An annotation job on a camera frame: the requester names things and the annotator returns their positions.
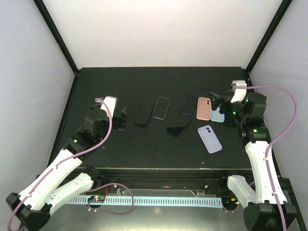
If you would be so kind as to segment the light-blue phone case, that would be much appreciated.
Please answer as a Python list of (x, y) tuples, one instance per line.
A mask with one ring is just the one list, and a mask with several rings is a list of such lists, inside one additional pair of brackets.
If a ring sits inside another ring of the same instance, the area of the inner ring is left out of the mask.
[(225, 115), (221, 114), (219, 111), (220, 111), (219, 107), (217, 107), (216, 110), (211, 109), (211, 112), (210, 112), (211, 121), (218, 122), (218, 123), (223, 123), (225, 121)]

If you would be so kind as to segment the pink phone case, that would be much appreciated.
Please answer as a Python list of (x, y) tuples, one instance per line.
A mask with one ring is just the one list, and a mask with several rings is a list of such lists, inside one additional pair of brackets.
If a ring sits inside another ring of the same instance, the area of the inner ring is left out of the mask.
[(211, 117), (211, 101), (209, 98), (199, 97), (197, 103), (196, 118), (209, 121)]

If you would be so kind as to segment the blue phone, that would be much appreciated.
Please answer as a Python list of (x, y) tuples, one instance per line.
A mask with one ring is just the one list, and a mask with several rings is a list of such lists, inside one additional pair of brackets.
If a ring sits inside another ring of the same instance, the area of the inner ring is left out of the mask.
[(195, 95), (192, 95), (192, 94), (187, 94), (182, 106), (181, 106), (181, 109), (180, 109), (180, 112), (182, 114), (185, 114), (187, 116), (191, 116), (194, 112), (194, 109), (197, 105), (197, 101), (198, 101), (198, 98), (195, 96)]

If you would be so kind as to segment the lilac phone case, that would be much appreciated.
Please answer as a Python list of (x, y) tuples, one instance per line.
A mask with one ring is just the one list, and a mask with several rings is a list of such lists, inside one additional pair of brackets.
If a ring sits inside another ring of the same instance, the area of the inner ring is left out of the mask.
[(222, 145), (210, 125), (200, 127), (197, 131), (210, 154), (222, 150)]

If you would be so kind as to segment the black phone case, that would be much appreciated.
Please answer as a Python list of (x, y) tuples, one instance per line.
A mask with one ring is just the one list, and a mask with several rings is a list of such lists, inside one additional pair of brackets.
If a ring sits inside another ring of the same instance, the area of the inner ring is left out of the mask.
[(232, 128), (237, 127), (237, 120), (232, 113), (225, 114), (224, 125)]

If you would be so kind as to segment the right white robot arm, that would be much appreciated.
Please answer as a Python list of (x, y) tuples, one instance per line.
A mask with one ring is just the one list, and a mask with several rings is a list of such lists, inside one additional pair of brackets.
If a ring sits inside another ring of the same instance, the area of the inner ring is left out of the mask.
[(219, 181), (220, 191), (234, 193), (244, 208), (244, 223), (249, 231), (287, 230), (297, 210), (287, 202), (276, 174), (269, 131), (263, 121), (266, 96), (257, 92), (220, 96), (211, 92), (209, 98), (212, 108), (231, 116), (238, 127), (254, 177), (254, 186), (240, 175), (225, 177)]

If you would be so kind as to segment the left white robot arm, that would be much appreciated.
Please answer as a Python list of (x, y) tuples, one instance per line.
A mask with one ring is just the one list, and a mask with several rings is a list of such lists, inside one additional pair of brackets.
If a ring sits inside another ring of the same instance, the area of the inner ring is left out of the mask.
[(6, 202), (12, 210), (7, 229), (10, 231), (13, 218), (18, 218), (23, 224), (21, 230), (38, 231), (70, 199), (90, 190), (100, 191), (103, 179), (93, 167), (86, 168), (66, 184), (63, 180), (108, 139), (112, 129), (124, 128), (126, 117), (126, 109), (119, 117), (110, 118), (108, 111), (93, 106), (85, 116), (84, 124), (69, 137), (42, 174), (20, 193), (12, 192), (7, 196)]

